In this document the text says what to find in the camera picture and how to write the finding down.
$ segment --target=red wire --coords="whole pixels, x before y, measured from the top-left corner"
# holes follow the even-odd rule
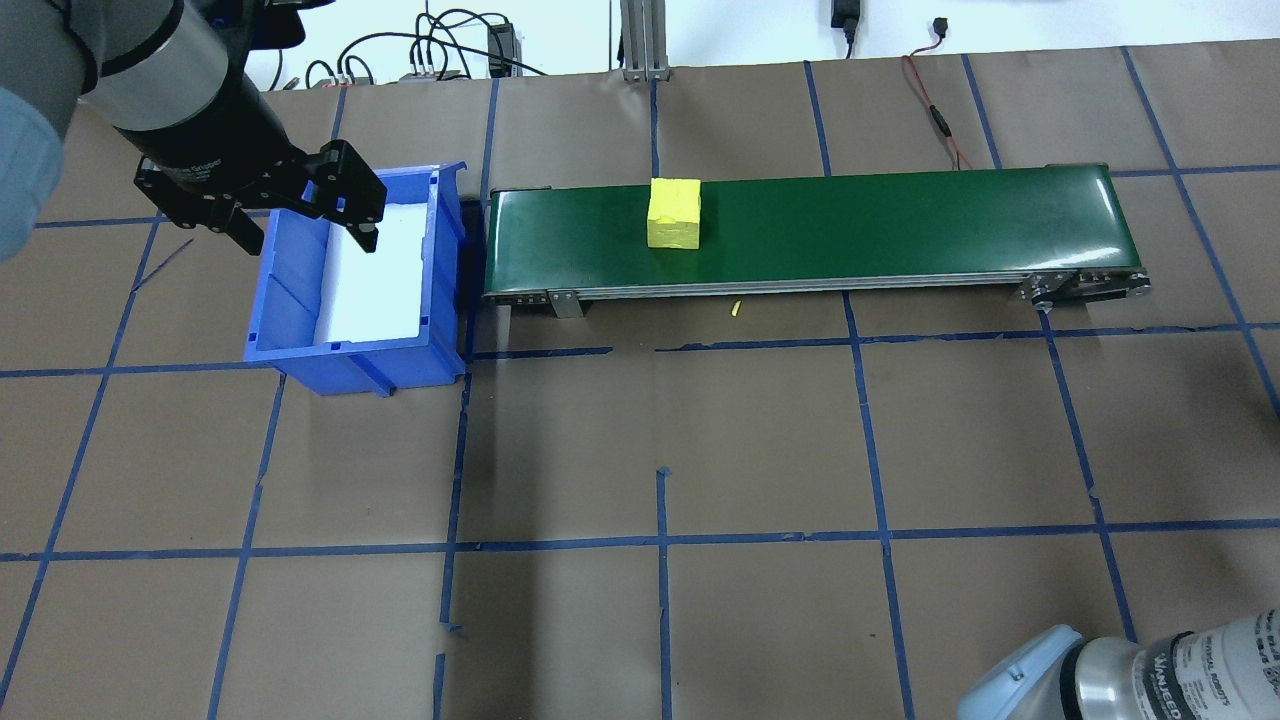
[[[929,97],[929,91],[925,90],[925,87],[924,87],[924,79],[920,78],[920,70],[915,68],[915,60],[913,59],[913,55],[915,55],[916,53],[927,53],[929,50],[936,50],[940,45],[942,45],[942,38],[941,37],[933,45],[925,45],[924,47],[916,47],[915,50],[911,50],[911,53],[909,55],[902,55],[902,60],[906,63],[906,67],[910,68],[911,69],[911,74],[915,76],[915,85],[918,85],[920,87],[920,96],[924,97],[924,105],[927,108],[933,106],[933,99]],[[956,138],[955,137],[947,137],[945,142],[946,142],[946,145],[950,145],[956,151],[956,158],[959,158],[960,160],[964,160],[964,164],[972,170],[973,169],[973,163],[970,163],[969,158],[965,156],[964,151],[960,150],[960,145],[956,142]]]
[[[913,51],[911,55],[915,55],[916,53],[919,53],[919,50]],[[924,81],[920,79],[920,70],[915,69],[915,60],[911,59],[911,55],[902,55],[902,60],[906,61],[908,68],[911,68],[911,74],[915,76],[915,83],[920,86],[920,95],[924,96],[924,104],[927,106],[933,105],[933,100],[929,100],[929,91],[924,90]]]

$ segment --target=cable connector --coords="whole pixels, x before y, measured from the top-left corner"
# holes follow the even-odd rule
[[[849,42],[854,41],[861,18],[863,0],[831,0],[831,27],[844,29]]]

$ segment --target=metal bracket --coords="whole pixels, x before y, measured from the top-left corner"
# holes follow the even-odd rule
[[[497,305],[515,307],[545,307],[550,305],[557,318],[581,318],[582,302],[576,290],[549,290],[547,292],[522,292],[520,295],[499,295],[492,297]]]
[[[1032,304],[1041,313],[1055,305],[1074,305],[1138,297],[1151,291],[1147,270],[1043,270],[1032,273],[1018,287],[1018,297]]]
[[[581,318],[582,304],[577,300],[577,292],[572,290],[553,290],[547,293],[552,302],[552,311],[557,318]]]
[[[622,77],[627,82],[669,79],[666,0],[621,0]]]

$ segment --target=blue tape line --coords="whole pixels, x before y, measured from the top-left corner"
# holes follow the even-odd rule
[[[262,442],[262,457],[257,462],[257,479],[261,482],[266,477],[266,469],[271,464],[271,448],[275,447],[275,428],[280,421],[280,407],[284,406],[284,373],[280,373],[280,382],[275,386],[275,400],[271,401],[271,416],[266,421],[266,439]]]
[[[493,133],[498,118],[498,78],[489,86],[489,115],[484,129],[484,160],[480,163],[480,206],[489,206],[489,167],[493,160]]]
[[[727,533],[667,536],[667,544],[773,544],[785,542],[879,541],[879,530],[823,530],[815,533]]]
[[[435,653],[435,675],[431,680],[431,720],[440,720],[444,712],[444,653]]]
[[[893,630],[893,655],[897,657],[897,682],[902,693],[902,712],[906,720],[915,720],[910,671],[906,665],[906,641],[902,637],[902,611],[897,602],[897,578],[893,573],[892,533],[888,527],[888,511],[884,507],[884,488],[881,484],[879,455],[876,452],[876,430],[872,425],[872,406],[867,395],[861,341],[858,334],[858,322],[854,319],[854,306],[849,301],[849,291],[845,291],[841,297],[845,302],[845,323],[849,325],[849,347],[854,352],[854,383],[858,387],[858,409],[861,413],[863,439],[867,442],[867,465],[870,470],[872,496],[876,501],[876,529],[879,533],[881,560],[884,566],[884,591],[888,596],[888,618]]]
[[[1240,309],[1240,302],[1235,297],[1235,292],[1231,290],[1231,283],[1226,277],[1226,270],[1222,269],[1222,263],[1219,261],[1217,252],[1213,250],[1213,242],[1208,237],[1208,231],[1204,229],[1204,223],[1201,220],[1199,213],[1196,210],[1196,204],[1192,202],[1190,192],[1187,191],[1187,183],[1183,181],[1181,169],[1179,169],[1178,163],[1174,160],[1174,152],[1169,147],[1169,140],[1165,137],[1165,131],[1160,127],[1160,120],[1156,118],[1156,110],[1151,104],[1151,97],[1147,96],[1147,88],[1142,85],[1142,78],[1138,76],[1138,67],[1133,61],[1133,55],[1129,54],[1128,47],[1121,47],[1120,54],[1124,56],[1125,67],[1129,69],[1129,78],[1133,79],[1133,86],[1138,91],[1138,97],[1142,100],[1142,108],[1147,113],[1147,120],[1151,123],[1151,129],[1156,133],[1156,140],[1160,142],[1160,151],[1165,155],[1165,161],[1169,163],[1169,169],[1174,174],[1174,184],[1178,186],[1178,193],[1183,199],[1183,205],[1187,208],[1187,214],[1192,218],[1192,225],[1196,228],[1196,234],[1199,237],[1201,245],[1204,247],[1204,254],[1208,256],[1210,264],[1213,266],[1213,274],[1217,275],[1217,282],[1222,286],[1222,293],[1226,296],[1226,302],[1231,307],[1231,315],[1235,316],[1235,322],[1243,328],[1244,343],[1249,350],[1249,355],[1253,357],[1253,365],[1257,368],[1258,378],[1262,380],[1262,387],[1266,389],[1267,398],[1271,401],[1271,411],[1276,418],[1280,418],[1280,392],[1276,392],[1276,386],[1271,380],[1271,373],[1267,372],[1266,360],[1262,357],[1262,351],[1258,348],[1257,341],[1253,338],[1253,333],[1244,319],[1244,311]]]
[[[250,548],[253,546],[253,528],[257,525],[257,509],[261,501],[262,483],[260,480],[253,486],[253,500],[248,509],[248,521],[244,523],[244,538],[241,541],[239,560],[236,562],[232,600],[227,607],[227,623],[223,625],[223,642],[218,647],[218,666],[214,670],[214,685],[209,693],[207,720],[216,720],[218,706],[223,700],[223,679],[227,675],[227,659],[232,651],[232,635],[236,633],[236,616],[239,614],[241,592],[244,589],[244,571],[248,569]]]
[[[269,363],[191,363],[177,365],[120,365],[110,369],[113,375],[146,375],[154,373],[227,373],[236,370],[269,370]]]
[[[440,623],[449,623],[453,611],[453,571],[457,565],[458,523],[462,515],[462,473],[467,460],[467,424],[471,409],[472,375],[468,370],[462,379],[462,398],[458,404],[458,439],[453,448],[453,488],[449,491],[449,551],[444,555],[444,577],[440,580]]]
[[[827,129],[822,124],[822,106],[818,105],[818,86],[813,81],[813,64],[804,61],[804,78],[809,83],[809,105],[813,108],[813,124],[818,129],[818,152],[822,154],[822,174],[831,177],[831,156],[827,154]]]
[[[703,352],[709,350],[771,350],[777,347],[831,347],[849,345],[847,337],[814,337],[804,340],[735,340],[726,342],[690,342],[680,347],[659,347],[654,352]]]
[[[891,530],[893,539],[1018,538],[1041,536],[1085,536],[1098,532],[1094,525],[1007,525],[1000,528],[920,528]]]
[[[1184,176],[1217,176],[1230,173],[1272,173],[1280,172],[1280,164],[1271,165],[1220,165],[1208,168],[1178,168]]]
[[[338,88],[338,110],[333,114],[333,129],[329,140],[338,140],[338,129],[342,128],[342,111],[347,108],[347,86]]]
[[[1111,523],[1112,533],[1169,533],[1202,530],[1262,530],[1280,528],[1280,518],[1242,518],[1235,520],[1164,520],[1155,523]]]
[[[1132,334],[1190,334],[1190,333],[1224,333],[1239,332],[1240,325],[1228,323],[1222,325],[1184,327],[1184,325],[1153,325],[1149,328],[1083,328],[1074,331],[1053,331],[1055,337],[1114,337]]]
[[[436,555],[449,551],[445,542],[407,542],[394,544],[323,544],[297,547],[255,547],[252,557],[340,557],[353,555]]]
[[[1156,170],[1111,170],[1112,178],[1164,178],[1174,174],[1169,169]]]
[[[1129,79],[1133,81],[1133,86],[1138,91],[1138,99],[1142,101],[1142,109],[1147,113],[1147,120],[1151,123],[1151,129],[1156,133],[1156,141],[1160,143],[1160,152],[1165,156],[1165,163],[1169,164],[1169,170],[1176,174],[1178,163],[1174,161],[1174,154],[1169,149],[1165,133],[1160,129],[1160,120],[1156,119],[1156,110],[1151,105],[1151,99],[1147,97],[1147,88],[1143,87],[1142,78],[1138,77],[1138,68],[1133,64],[1133,56],[1129,55],[1129,47],[1120,47],[1120,55],[1124,58],[1125,68],[1129,69]]]
[[[549,550],[596,550],[602,547],[649,547],[662,544],[655,536],[622,536],[616,538],[568,538],[548,541],[460,542],[458,552],[545,552]]]
[[[54,220],[49,223],[36,223],[36,229],[51,228],[95,228],[102,225],[145,225],[155,220],[155,215],[148,218],[108,218],[102,220]]]
[[[1111,575],[1111,591],[1116,597],[1116,607],[1120,610],[1120,623],[1124,625],[1125,637],[1132,642],[1138,642],[1138,634],[1133,626],[1133,615],[1129,612],[1129,600],[1124,592],[1124,582],[1120,579],[1120,566],[1116,564],[1115,550],[1111,547],[1111,536],[1107,532],[1107,520],[1102,512],[1102,502],[1094,497],[1093,468],[1089,465],[1089,454],[1084,448],[1084,434],[1080,432],[1080,421],[1075,415],[1075,402],[1071,400],[1071,389],[1066,384],[1066,373],[1062,370],[1062,359],[1057,352],[1057,341],[1053,340],[1053,328],[1048,323],[1048,315],[1041,314],[1041,327],[1044,328],[1044,343],[1048,347],[1050,363],[1053,365],[1053,377],[1057,379],[1057,392],[1062,397],[1062,410],[1066,413],[1066,424],[1071,430],[1071,443],[1075,446],[1075,459],[1080,466],[1080,477],[1084,478],[1084,489],[1093,509],[1093,521],[1097,527],[1098,539],[1102,543],[1102,556],[1107,564],[1107,574]]]
[[[280,420],[280,407],[284,405],[284,373],[280,373],[280,382],[275,386],[275,397],[271,400],[271,414],[266,421],[266,434],[262,438],[262,459],[257,465],[257,478],[253,483],[253,498],[250,501],[248,518],[244,520],[244,536],[241,539],[238,560],[236,562],[236,579],[232,582],[232,598],[227,606],[227,623],[223,626],[223,642],[218,648],[218,665],[214,670],[214,685],[209,693],[207,720],[216,720],[218,705],[223,698],[223,678],[227,675],[227,659],[232,650],[232,637],[236,633],[236,616],[239,614],[241,592],[244,589],[244,573],[248,569],[248,560],[252,556],[253,530],[257,528],[257,514],[262,506],[262,478],[271,461],[271,448],[275,447],[275,429]]]
[[[1152,170],[1111,170],[1111,177],[1114,178],[1149,178],[1149,177],[1169,177],[1172,174],[1183,176],[1220,176],[1231,173],[1270,173],[1280,170],[1280,165],[1217,165],[1217,167],[1204,167],[1204,168],[1178,168],[1172,170],[1169,168],[1158,168]]]
[[[996,331],[984,333],[881,334],[861,337],[858,342],[860,345],[878,345],[886,342],[920,342],[925,340],[965,342],[970,340],[1039,340],[1042,337],[1044,337],[1044,333],[1041,331]]]
[[[160,261],[159,265],[156,265],[156,269],[154,269],[150,273],[147,273],[147,275],[145,278],[142,278],[141,281],[138,281],[138,283],[136,286],[133,286],[133,292],[137,292],[142,286],[147,284],[147,282],[151,278],[156,277],[156,273],[159,273],[160,270],[163,270],[165,268],[165,265],[168,265],[170,261],[173,261],[173,259],[177,258],[179,252],[182,252],[183,250],[191,247],[192,242],[196,242],[195,237],[192,237],[187,242],[183,242],[180,246],[178,246],[178,250],[174,250],[173,252],[170,252],[168,258],[165,258],[164,260]]]
[[[658,174],[658,81],[649,81],[649,173]]]
[[[608,355],[612,347],[562,347],[557,350],[507,350],[500,352],[476,352],[472,360],[526,360],[531,357],[582,357],[588,355]]]
[[[658,642],[662,662],[662,720],[671,720],[671,575],[667,562],[667,478],[658,469]]]
[[[1107,532],[1125,533],[1176,533],[1213,530],[1280,529],[1280,518],[1243,518],[1226,520],[1153,520],[1140,523],[1107,523]],[[1094,524],[1068,525],[1001,525],[974,528],[911,528],[891,529],[890,537],[899,539],[963,539],[1041,536],[1082,536],[1097,533]],[[878,542],[879,530],[820,530],[774,533],[707,533],[658,536],[620,536],[596,538],[571,538],[547,541],[480,541],[480,542],[420,542],[389,544],[340,544],[255,547],[252,557],[333,557],[358,555],[440,555],[454,552],[547,552],[557,550],[598,550],[607,547],[657,547],[660,544],[776,544],[804,542]],[[51,562],[65,561],[116,561],[116,560],[204,560],[239,557],[234,547],[170,548],[170,550],[87,550],[56,551]],[[4,552],[0,562],[35,562],[41,552]]]
[[[46,370],[0,370],[5,378],[65,378],[69,375],[102,375],[102,368],[50,368]]]
[[[996,147],[996,136],[991,132],[991,120],[987,118],[987,105],[982,101],[982,91],[978,90],[978,77],[973,73],[973,64],[969,63],[969,54],[960,55],[964,63],[964,74],[969,78],[969,92],[973,94],[973,104],[978,109],[978,122],[982,123],[982,135],[987,137],[987,151],[991,152],[991,164],[998,170],[1005,167],[1000,159],[1000,150]]]
[[[138,259],[138,266],[133,273],[133,282],[129,287],[138,284],[138,279],[142,278],[142,273],[146,272],[147,259],[151,258],[151,249],[155,246],[156,232],[160,229],[160,214],[151,219],[151,231],[147,233],[147,242],[142,246],[142,256]],[[124,310],[120,311],[120,322],[115,328],[115,337],[111,341],[111,350],[106,357],[105,372],[102,373],[102,379],[97,383],[97,392],[93,395],[93,404],[90,406],[88,419],[84,421],[84,432],[81,434],[79,446],[76,448],[76,459],[72,461],[70,473],[67,477],[67,484],[63,488],[63,497],[58,502],[58,511],[54,514],[54,523],[49,529],[49,538],[45,541],[45,550],[40,559],[40,565],[36,568],[36,578],[31,584],[31,593],[27,596],[27,605],[22,611],[22,621],[18,624],[18,632],[14,635],[13,647],[9,651],[9,660],[5,662],[4,676],[0,678],[0,707],[4,707],[5,697],[9,694],[9,685],[13,683],[13,673],[18,666],[18,656],[22,655],[22,646],[27,639],[27,630],[31,629],[31,618],[36,611],[36,602],[40,601],[40,591],[45,585],[45,573],[49,571],[49,562],[52,559],[54,547],[58,544],[58,536],[61,533],[63,521],[67,519],[67,509],[70,506],[72,493],[76,491],[76,480],[79,479],[81,468],[84,464],[84,454],[88,450],[90,438],[93,437],[93,424],[97,421],[97,414],[102,409],[102,397],[106,395],[106,384],[111,379],[110,368],[115,365],[115,357],[120,351],[120,342],[124,340],[124,328],[129,324],[129,314],[133,311],[133,301],[137,293],[132,290],[124,301]]]
[[[169,550],[67,550],[50,556],[54,562],[83,560],[209,560],[215,557],[238,557],[234,547],[198,547]]]

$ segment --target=power adapter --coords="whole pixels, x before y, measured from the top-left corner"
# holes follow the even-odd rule
[[[850,46],[858,33],[858,20],[863,19],[863,0],[831,0],[831,27],[845,31]]]
[[[516,27],[511,23],[498,23],[489,33],[489,54],[499,58],[489,58],[489,77],[511,77],[521,74],[520,68],[506,60],[520,61],[520,38],[516,37]]]

